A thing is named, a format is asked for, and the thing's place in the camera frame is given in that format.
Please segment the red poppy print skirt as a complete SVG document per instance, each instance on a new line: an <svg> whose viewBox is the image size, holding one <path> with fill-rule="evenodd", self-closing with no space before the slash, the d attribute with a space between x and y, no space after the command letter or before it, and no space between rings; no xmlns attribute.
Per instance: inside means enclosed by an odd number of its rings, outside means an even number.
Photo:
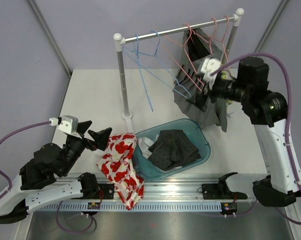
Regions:
<svg viewBox="0 0 301 240"><path fill-rule="evenodd" d="M133 166L137 143L137 136L132 132L112 135L108 138L105 153L96 161L99 170L114 184L127 210L132 210L144 198L145 180Z"/></svg>

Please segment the white skirt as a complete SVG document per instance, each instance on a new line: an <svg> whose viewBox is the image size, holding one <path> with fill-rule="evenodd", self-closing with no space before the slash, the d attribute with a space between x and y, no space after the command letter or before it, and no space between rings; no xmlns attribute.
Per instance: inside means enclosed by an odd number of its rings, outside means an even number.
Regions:
<svg viewBox="0 0 301 240"><path fill-rule="evenodd" d="M147 137L138 139L142 156L157 169L169 172L182 168L182 157L173 138L152 141Z"/></svg>

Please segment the teal plastic basin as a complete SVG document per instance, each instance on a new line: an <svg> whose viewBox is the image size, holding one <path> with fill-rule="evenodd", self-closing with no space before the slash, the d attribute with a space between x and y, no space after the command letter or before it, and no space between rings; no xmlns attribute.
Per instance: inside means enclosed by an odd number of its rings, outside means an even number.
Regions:
<svg viewBox="0 0 301 240"><path fill-rule="evenodd" d="M173 171L162 171L156 168L150 161L143 157L142 152L139 148L138 139L139 138L149 138L153 142L159 137L160 131L163 130L182 130L187 135L189 140L199 149L199 153L201 158L182 166L182 168L173 170ZM209 157L211 153L211 148L209 143L207 142L200 126L187 118L182 118L178 120L174 120L171 122L164 123L162 125L158 125L136 134L137 137L137 146L135 148L132 162L136 173L142 177L146 181L155 181L159 180L187 169L193 168L197 165L204 163Z"/></svg>

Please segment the pink hanger with poppy skirt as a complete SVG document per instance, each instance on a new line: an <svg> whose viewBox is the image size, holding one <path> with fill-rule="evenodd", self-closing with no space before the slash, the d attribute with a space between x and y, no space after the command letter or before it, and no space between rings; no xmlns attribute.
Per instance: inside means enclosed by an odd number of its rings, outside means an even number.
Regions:
<svg viewBox="0 0 301 240"><path fill-rule="evenodd" d="M196 87L201 93L202 88L205 86L205 84L200 79L198 79L198 70L193 64L193 62L201 58L198 58L199 53L196 50L196 43L199 43L200 47L202 47L201 40L203 40L206 43L208 43L208 41L205 40L198 33L196 33L196 31L188 23L184 23L183 26L186 26L187 30L184 32L184 36L186 37L186 39L183 40L182 44L179 44L177 41L169 38L168 36L165 36L167 40L171 41L172 43L176 44L182 49L181 61L178 62L174 58L174 56L164 43L162 44L162 47L166 50L168 55L173 59L173 61L177 64L177 66L185 74L185 76L193 83L193 86Z"/></svg>

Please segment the dark grey dotted skirt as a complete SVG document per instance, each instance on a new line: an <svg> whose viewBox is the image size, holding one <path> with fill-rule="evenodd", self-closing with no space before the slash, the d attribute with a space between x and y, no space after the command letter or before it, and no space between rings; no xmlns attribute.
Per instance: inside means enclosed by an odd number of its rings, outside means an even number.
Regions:
<svg viewBox="0 0 301 240"><path fill-rule="evenodd" d="M201 158L199 149L180 129L160 131L158 139L148 150L151 154L147 159L155 167L166 172Z"/></svg>

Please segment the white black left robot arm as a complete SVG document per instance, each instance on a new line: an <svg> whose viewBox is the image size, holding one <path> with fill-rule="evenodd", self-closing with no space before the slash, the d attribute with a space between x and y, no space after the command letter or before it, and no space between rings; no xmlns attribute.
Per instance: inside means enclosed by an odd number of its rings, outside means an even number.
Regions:
<svg viewBox="0 0 301 240"><path fill-rule="evenodd" d="M55 202L88 200L96 196L103 198L96 176L89 172L82 173L70 183L44 190L54 184L57 177L67 177L84 150L106 150L112 128L96 132L89 129L91 124L90 120L78 123L72 118L51 118L15 130L0 140L1 145L22 131L45 125L57 126L59 131L66 134L62 147L47 143L34 152L33 158L21 167L14 179L0 170L0 175L8 182L7 187L0 192L0 225L22 221L29 214Z"/></svg>

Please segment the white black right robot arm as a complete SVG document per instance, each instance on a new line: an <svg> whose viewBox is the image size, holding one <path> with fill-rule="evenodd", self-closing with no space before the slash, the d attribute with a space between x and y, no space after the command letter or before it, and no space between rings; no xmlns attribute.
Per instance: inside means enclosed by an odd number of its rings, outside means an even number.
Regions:
<svg viewBox="0 0 301 240"><path fill-rule="evenodd" d="M268 175L232 172L219 178L225 192L254 196L265 207L286 207L301 197L301 169L292 144L286 98L268 89L269 66L248 56L239 61L237 77L224 79L221 61L206 58L198 68L204 89L200 105L219 99L238 102L254 127Z"/></svg>

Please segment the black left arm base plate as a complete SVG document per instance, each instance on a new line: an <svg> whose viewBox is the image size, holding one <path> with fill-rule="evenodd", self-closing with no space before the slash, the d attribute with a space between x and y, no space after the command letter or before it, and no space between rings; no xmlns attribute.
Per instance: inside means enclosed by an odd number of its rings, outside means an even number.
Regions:
<svg viewBox="0 0 301 240"><path fill-rule="evenodd" d="M99 200L113 200L115 195L115 185L113 183L101 183L98 185L99 191L94 195L90 195L88 199Z"/></svg>

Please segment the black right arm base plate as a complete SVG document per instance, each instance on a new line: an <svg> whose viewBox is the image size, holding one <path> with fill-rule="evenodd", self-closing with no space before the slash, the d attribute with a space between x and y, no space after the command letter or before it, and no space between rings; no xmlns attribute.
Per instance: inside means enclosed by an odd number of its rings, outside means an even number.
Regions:
<svg viewBox="0 0 301 240"><path fill-rule="evenodd" d="M204 200L247 200L248 196L241 192L230 192L220 190L217 183L203 183L197 192Z"/></svg>

